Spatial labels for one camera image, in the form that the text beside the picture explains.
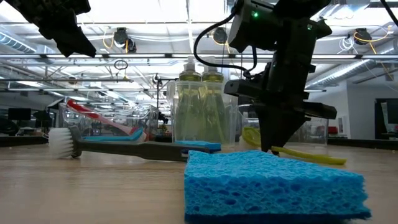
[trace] plastic bottle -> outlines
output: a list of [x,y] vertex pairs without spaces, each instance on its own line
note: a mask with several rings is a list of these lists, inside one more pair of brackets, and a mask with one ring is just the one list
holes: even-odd
[[[214,63],[215,58],[210,57],[207,61]],[[216,67],[205,66],[202,74],[203,82],[206,82],[206,90],[203,94],[203,116],[205,139],[209,142],[227,143],[229,129],[228,109],[223,102],[223,80],[224,75],[217,71]]]
[[177,85],[178,107],[176,111],[175,140],[200,140],[203,125],[201,119],[201,98],[199,86],[201,75],[195,71],[193,57],[188,58],[184,65],[184,71],[180,74]]

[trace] blue sponge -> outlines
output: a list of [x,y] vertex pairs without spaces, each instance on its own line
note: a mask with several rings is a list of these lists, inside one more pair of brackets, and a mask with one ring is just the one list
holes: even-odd
[[190,151],[185,218],[192,223],[336,223],[366,219],[364,178],[262,151]]

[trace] yellow liquid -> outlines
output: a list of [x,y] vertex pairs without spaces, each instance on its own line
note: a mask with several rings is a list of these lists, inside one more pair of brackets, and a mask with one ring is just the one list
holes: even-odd
[[[224,77],[221,73],[208,72],[202,76],[204,82],[222,83]],[[203,120],[204,135],[209,142],[228,142],[229,129],[227,127],[228,113],[224,107],[222,86],[207,85],[203,95]]]
[[[180,74],[181,81],[200,82],[199,73],[186,71]],[[176,111],[176,141],[201,139],[201,98],[198,85],[180,82],[178,85],[178,108]]]

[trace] red toothbrush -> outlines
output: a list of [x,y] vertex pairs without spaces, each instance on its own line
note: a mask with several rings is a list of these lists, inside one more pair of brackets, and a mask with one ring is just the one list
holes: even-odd
[[104,118],[100,114],[95,113],[94,111],[88,109],[87,107],[78,105],[75,102],[75,100],[68,100],[67,105],[70,106],[71,108],[73,108],[74,110],[76,110],[77,112],[81,113],[82,115],[85,115],[85,116],[95,119],[97,121],[101,121],[102,123],[114,126],[115,128],[122,130],[124,133],[126,133],[129,136],[138,129],[137,127],[131,128],[131,127],[127,127],[127,126],[112,122],[112,121]]

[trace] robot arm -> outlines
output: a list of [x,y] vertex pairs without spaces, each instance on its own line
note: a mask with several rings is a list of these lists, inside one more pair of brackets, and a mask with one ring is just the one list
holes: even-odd
[[76,15],[90,11],[88,0],[6,0],[48,40],[54,39],[64,56],[94,57],[96,49],[77,26]]
[[315,71],[315,66],[311,65],[315,43],[331,34],[324,21],[314,22],[310,17],[329,3],[330,0],[280,0],[273,6],[261,0],[237,0],[227,18],[234,17],[228,43],[238,52],[249,45],[253,49],[275,51],[272,62],[262,73],[253,76],[249,70],[238,67],[244,70],[246,80],[231,80],[224,88],[227,94],[251,99],[260,122],[263,151],[271,146],[284,146],[309,116],[336,118],[334,107],[304,101],[308,99],[308,93],[304,92],[308,73]]

